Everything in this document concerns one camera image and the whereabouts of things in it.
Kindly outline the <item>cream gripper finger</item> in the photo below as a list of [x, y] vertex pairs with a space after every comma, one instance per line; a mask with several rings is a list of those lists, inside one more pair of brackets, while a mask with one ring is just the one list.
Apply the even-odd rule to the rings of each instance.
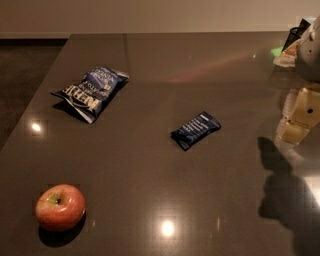
[[298, 145], [320, 122], [320, 89], [291, 89], [286, 97], [276, 139]]

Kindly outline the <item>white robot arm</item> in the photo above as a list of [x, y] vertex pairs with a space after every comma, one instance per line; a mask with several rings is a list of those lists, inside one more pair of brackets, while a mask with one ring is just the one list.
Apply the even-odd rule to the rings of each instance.
[[273, 63], [294, 68], [307, 82], [301, 89], [289, 91], [277, 128], [279, 143], [296, 146], [320, 122], [320, 16], [312, 21], [303, 19], [299, 27], [292, 28]]

